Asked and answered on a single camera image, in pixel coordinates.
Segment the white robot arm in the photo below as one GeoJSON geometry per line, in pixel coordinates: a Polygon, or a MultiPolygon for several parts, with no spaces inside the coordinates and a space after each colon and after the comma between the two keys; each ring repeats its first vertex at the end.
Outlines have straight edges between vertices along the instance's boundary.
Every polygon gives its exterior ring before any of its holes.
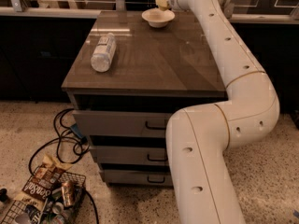
{"type": "Polygon", "coordinates": [[[228,0],[156,0],[199,21],[227,100],[174,113],[165,139],[180,224],[246,224],[223,158],[275,127],[279,100],[263,67],[222,12],[228,0]]]}

